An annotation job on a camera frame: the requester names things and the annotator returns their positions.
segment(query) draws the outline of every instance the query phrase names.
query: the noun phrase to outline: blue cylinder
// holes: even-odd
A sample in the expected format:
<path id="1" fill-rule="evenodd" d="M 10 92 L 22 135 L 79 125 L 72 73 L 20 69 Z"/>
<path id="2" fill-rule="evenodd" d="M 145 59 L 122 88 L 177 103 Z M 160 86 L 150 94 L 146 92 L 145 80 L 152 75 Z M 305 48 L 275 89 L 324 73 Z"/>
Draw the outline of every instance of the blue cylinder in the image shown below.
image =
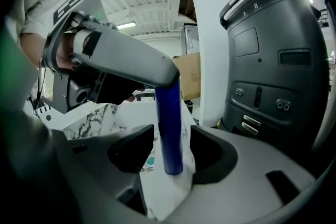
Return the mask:
<path id="1" fill-rule="evenodd" d="M 155 99 L 164 170 L 178 175 L 183 171 L 180 81 L 169 88 L 155 88 Z"/>

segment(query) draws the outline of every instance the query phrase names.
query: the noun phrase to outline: cardboard box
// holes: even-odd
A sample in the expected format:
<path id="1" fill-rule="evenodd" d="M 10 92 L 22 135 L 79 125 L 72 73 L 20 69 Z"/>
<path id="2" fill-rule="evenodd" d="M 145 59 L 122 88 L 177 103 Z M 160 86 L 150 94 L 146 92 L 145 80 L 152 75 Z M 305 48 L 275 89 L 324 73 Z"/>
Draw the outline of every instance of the cardboard box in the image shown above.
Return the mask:
<path id="1" fill-rule="evenodd" d="M 180 85 L 184 101 L 201 96 L 200 53 L 187 54 L 173 58 L 180 71 Z"/>

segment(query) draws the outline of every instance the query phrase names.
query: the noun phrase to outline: person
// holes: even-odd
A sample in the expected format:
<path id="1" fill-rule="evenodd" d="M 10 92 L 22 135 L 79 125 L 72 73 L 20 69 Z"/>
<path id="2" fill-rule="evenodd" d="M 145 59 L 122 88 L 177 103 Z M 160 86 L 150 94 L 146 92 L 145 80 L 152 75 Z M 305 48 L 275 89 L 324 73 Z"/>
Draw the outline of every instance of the person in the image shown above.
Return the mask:
<path id="1" fill-rule="evenodd" d="M 43 56 L 46 39 L 40 34 L 44 28 L 46 16 L 59 0 L 16 0 L 12 10 L 5 17 L 5 24 L 10 35 L 21 47 L 31 62 L 39 67 Z M 57 65 L 59 68 L 72 69 L 76 63 L 71 62 L 69 55 L 73 52 L 74 33 L 64 34 L 57 51 Z M 131 95 L 126 100 L 135 100 Z"/>

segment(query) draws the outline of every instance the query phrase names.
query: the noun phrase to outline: white wall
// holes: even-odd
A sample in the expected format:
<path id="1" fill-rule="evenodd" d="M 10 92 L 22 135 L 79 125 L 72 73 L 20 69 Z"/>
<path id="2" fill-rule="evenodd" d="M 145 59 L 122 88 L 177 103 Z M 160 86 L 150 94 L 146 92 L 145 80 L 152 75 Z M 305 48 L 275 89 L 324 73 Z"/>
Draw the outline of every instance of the white wall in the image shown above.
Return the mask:
<path id="1" fill-rule="evenodd" d="M 182 55 L 181 39 L 155 39 L 155 40 L 143 40 L 144 43 L 149 46 L 163 52 L 170 58 L 174 56 Z"/>
<path id="2" fill-rule="evenodd" d="M 224 113 L 228 39 L 219 12 L 230 0 L 194 0 L 201 53 L 200 125 L 216 126 Z"/>

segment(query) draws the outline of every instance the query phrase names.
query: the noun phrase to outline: white column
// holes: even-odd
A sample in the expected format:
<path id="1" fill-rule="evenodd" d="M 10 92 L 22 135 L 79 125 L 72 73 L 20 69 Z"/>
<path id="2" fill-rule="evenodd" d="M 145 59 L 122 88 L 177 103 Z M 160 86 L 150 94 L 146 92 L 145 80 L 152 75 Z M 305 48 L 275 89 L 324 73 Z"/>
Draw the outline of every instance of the white column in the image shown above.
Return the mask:
<path id="1" fill-rule="evenodd" d="M 224 113 L 228 81 L 228 39 L 219 12 L 230 0 L 193 0 L 201 53 L 199 124 L 216 126 Z"/>

